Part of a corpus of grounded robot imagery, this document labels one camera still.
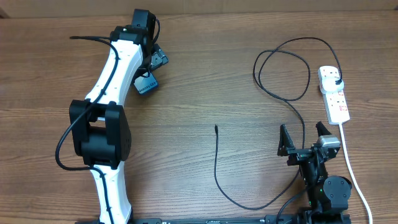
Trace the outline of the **dark blue Galaxy smartphone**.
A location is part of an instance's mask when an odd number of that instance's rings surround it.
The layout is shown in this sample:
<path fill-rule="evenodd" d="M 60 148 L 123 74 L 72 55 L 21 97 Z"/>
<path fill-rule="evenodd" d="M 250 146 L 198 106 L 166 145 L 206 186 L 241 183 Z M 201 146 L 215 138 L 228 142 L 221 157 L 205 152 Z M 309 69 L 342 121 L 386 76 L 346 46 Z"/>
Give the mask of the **dark blue Galaxy smartphone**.
<path fill-rule="evenodd" d="M 138 77 L 134 81 L 134 86 L 140 95 L 145 95 L 152 90 L 155 90 L 159 84 L 152 73 L 148 77 Z"/>

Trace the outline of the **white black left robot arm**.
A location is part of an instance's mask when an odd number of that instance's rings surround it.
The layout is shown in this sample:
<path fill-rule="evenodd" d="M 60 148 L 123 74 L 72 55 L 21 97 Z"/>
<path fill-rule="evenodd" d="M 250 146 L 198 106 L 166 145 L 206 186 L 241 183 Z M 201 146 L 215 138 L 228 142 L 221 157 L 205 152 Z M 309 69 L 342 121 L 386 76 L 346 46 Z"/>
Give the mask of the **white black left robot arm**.
<path fill-rule="evenodd" d="M 132 144 L 124 103 L 131 86 L 140 95 L 159 86 L 153 72 L 169 61 L 157 43 L 159 33 L 158 18 L 135 9 L 130 24 L 117 26 L 108 37 L 88 37 L 108 45 L 109 55 L 85 99 L 71 102 L 66 133 L 72 135 L 75 153 L 83 159 L 82 169 L 95 180 L 100 204 L 96 223 L 133 220 L 124 176 Z"/>

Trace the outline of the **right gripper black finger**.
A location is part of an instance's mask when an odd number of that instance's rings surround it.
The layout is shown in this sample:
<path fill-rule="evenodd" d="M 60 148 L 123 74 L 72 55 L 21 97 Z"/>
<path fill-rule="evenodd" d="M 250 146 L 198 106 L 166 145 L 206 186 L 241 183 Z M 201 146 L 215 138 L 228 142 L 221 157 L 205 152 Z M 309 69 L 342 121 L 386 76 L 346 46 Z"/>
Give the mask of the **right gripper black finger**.
<path fill-rule="evenodd" d="M 295 150 L 293 141 L 285 127 L 285 124 L 280 126 L 280 139 L 279 146 L 277 150 L 278 156 L 288 156 L 292 151 Z"/>
<path fill-rule="evenodd" d="M 327 128 L 321 121 L 319 121 L 315 126 L 316 126 L 317 133 L 318 133 L 319 137 L 331 135 L 331 132 L 329 132 L 329 130 L 327 130 Z"/>

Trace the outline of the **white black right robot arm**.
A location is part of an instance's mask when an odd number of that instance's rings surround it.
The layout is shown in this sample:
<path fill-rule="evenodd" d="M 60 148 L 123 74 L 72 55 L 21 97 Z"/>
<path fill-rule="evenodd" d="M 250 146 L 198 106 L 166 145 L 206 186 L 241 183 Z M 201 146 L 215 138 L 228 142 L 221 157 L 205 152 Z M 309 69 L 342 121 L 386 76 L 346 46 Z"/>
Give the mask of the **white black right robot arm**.
<path fill-rule="evenodd" d="M 352 183 L 346 177 L 332 175 L 326 171 L 325 163 L 336 157 L 341 142 L 322 122 L 316 124 L 318 139 L 310 148 L 296 149 L 285 127 L 280 126 L 278 156 L 287 156 L 288 166 L 299 166 L 305 188 L 289 199 L 279 210 L 276 223 L 349 224 L 348 209 Z M 309 207 L 300 208 L 289 217 L 283 217 L 285 207 L 299 198 L 308 195 Z"/>

